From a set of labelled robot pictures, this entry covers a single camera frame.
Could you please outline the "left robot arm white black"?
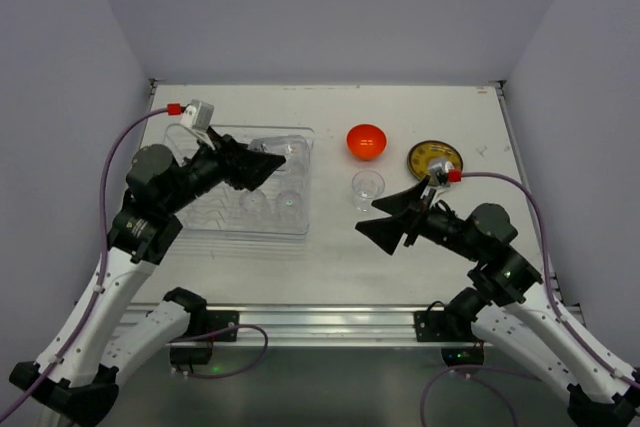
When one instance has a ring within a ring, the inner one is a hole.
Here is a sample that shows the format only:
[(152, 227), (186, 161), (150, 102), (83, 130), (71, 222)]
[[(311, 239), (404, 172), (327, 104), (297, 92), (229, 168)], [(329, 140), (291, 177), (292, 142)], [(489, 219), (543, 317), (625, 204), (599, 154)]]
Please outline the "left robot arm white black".
[(177, 212), (221, 183), (253, 192), (285, 162), (228, 135), (200, 143), (183, 162), (162, 144), (140, 149), (91, 282), (52, 343), (14, 367), (11, 383), (77, 426), (98, 425), (127, 378), (155, 352), (208, 327), (205, 299), (175, 288), (126, 334), (113, 335), (180, 233)]

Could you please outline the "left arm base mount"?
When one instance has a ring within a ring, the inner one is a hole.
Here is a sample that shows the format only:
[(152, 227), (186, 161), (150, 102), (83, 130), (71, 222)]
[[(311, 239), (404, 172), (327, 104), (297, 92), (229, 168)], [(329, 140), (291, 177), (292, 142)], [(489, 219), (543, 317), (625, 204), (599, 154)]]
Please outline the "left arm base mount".
[[(194, 337), (214, 331), (229, 328), (237, 325), (240, 320), (240, 313), (234, 310), (199, 310), (194, 312), (189, 320), (184, 332), (178, 334), (178, 339)], [(196, 347), (176, 347), (169, 349), (170, 365), (176, 369), (193, 373), (196, 366), (208, 364), (213, 357), (213, 346), (215, 340), (221, 342), (235, 342), (237, 333), (235, 331), (220, 334), (218, 337), (210, 336), (205, 340), (200, 340)]]

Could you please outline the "orange plastic bowl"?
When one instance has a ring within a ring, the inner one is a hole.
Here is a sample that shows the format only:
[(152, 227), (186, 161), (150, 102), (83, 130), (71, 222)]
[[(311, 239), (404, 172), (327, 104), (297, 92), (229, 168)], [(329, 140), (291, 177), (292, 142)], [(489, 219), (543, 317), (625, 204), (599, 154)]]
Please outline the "orange plastic bowl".
[(378, 126), (368, 123), (353, 126), (346, 135), (348, 150), (356, 158), (369, 161), (378, 158), (387, 147), (387, 136)]

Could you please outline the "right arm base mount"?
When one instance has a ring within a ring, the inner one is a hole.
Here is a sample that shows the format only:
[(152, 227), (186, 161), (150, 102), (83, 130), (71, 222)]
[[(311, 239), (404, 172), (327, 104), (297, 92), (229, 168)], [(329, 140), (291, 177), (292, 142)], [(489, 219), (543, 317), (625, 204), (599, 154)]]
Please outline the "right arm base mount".
[(413, 312), (413, 328), (419, 343), (440, 343), (446, 366), (483, 365), (484, 342), (471, 332), (468, 321), (454, 314), (442, 301)]

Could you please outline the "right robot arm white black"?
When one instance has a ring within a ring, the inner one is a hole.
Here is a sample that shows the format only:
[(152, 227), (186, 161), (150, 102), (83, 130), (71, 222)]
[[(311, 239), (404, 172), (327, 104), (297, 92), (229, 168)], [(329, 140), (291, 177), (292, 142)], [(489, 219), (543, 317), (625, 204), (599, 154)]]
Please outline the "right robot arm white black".
[(550, 388), (577, 426), (628, 426), (639, 414), (639, 371), (600, 343), (558, 299), (548, 270), (513, 246), (517, 230), (494, 203), (460, 218), (427, 181), (379, 198), (384, 217), (355, 228), (387, 254), (427, 239), (471, 262), (471, 281), (443, 309), (444, 327), (495, 346)]

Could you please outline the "olive yellow plate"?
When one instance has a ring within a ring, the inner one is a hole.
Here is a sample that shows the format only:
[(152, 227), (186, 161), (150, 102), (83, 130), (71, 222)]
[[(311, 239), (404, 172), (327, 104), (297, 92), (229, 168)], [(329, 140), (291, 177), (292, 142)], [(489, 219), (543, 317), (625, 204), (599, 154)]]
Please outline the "olive yellow plate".
[(461, 154), (450, 144), (439, 140), (415, 144), (407, 155), (407, 166), (415, 179), (422, 180), (428, 173), (428, 167), (439, 160), (450, 162), (458, 170), (464, 167)]

